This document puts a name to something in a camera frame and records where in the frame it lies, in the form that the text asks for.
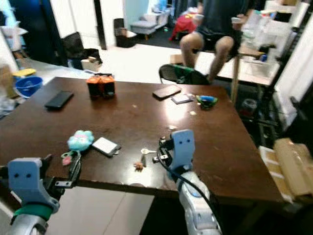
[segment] plush toy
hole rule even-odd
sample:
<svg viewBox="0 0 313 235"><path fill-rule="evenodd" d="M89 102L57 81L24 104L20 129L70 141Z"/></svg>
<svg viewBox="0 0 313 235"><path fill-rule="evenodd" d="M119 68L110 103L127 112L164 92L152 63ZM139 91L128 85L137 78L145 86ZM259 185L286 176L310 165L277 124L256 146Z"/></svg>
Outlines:
<svg viewBox="0 0 313 235"><path fill-rule="evenodd" d="M72 158L81 158L80 152L88 149L93 140L94 137L91 131L76 131L67 141L70 151L62 154L62 164L69 165Z"/></svg>
<svg viewBox="0 0 313 235"><path fill-rule="evenodd" d="M67 144L70 150L84 151L92 144L93 140L91 131L79 130L68 139Z"/></svg>

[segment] knee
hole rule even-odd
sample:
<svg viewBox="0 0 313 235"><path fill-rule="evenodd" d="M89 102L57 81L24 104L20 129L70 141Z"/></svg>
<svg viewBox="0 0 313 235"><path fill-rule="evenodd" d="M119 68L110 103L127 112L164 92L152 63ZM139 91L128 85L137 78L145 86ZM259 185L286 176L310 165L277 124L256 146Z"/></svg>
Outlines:
<svg viewBox="0 0 313 235"><path fill-rule="evenodd" d="M192 49L192 39L189 37L189 35L184 36L180 43L180 49L182 50L191 50Z"/></svg>
<svg viewBox="0 0 313 235"><path fill-rule="evenodd" d="M216 53L220 56L227 56L234 46L234 40L227 38L216 45Z"/></svg>

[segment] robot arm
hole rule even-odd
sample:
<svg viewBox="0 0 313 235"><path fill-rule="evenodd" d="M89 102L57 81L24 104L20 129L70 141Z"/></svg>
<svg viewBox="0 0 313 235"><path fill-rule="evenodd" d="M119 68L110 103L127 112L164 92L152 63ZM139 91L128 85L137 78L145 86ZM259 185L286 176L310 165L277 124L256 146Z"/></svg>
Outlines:
<svg viewBox="0 0 313 235"><path fill-rule="evenodd" d="M191 171L195 150L193 132L176 131L171 137L170 140L160 139L154 163L160 162L168 171L169 178L176 181L189 235L222 235L209 201L209 190Z"/></svg>
<svg viewBox="0 0 313 235"><path fill-rule="evenodd" d="M76 157L72 162L68 181L45 177L51 160L52 155L45 159L19 158L1 168L1 182L22 200L22 207L15 212L8 235L45 234L47 221L58 211L65 189L75 186L81 170L80 158Z"/></svg>

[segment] blue bowl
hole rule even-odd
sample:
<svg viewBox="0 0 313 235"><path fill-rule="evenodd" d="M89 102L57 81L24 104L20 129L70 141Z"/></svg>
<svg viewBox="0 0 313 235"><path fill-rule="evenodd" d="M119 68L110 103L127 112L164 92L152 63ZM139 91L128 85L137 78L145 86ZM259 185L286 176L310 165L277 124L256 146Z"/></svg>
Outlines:
<svg viewBox="0 0 313 235"><path fill-rule="evenodd" d="M23 78L15 83L17 93L24 98L31 97L42 86L42 78L32 76Z"/></svg>

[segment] cardboard box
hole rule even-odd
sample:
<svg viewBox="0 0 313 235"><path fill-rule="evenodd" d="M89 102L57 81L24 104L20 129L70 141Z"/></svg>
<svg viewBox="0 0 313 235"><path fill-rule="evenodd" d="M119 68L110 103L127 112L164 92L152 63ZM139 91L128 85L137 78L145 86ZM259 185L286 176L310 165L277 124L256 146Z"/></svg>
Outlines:
<svg viewBox="0 0 313 235"><path fill-rule="evenodd" d="M0 65L0 86L5 88L9 98L18 96L13 90L14 83L15 82L10 67L6 64Z"/></svg>
<svg viewBox="0 0 313 235"><path fill-rule="evenodd" d="M296 6L298 0L276 0L282 5Z"/></svg>
<svg viewBox="0 0 313 235"><path fill-rule="evenodd" d="M285 138L275 142L274 150L262 146L259 150L285 201L313 200L313 160L304 144Z"/></svg>

